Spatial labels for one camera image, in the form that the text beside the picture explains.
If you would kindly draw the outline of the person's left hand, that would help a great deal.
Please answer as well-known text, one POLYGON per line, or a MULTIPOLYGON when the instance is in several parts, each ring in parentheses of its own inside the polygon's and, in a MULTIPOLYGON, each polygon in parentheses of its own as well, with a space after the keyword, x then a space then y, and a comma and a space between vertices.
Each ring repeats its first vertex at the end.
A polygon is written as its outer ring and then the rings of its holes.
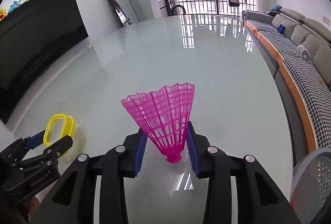
POLYGON ((24 202, 24 216, 28 221, 32 219, 39 206, 40 206, 40 201, 36 196, 33 196, 30 199, 28 199, 26 202, 24 202))

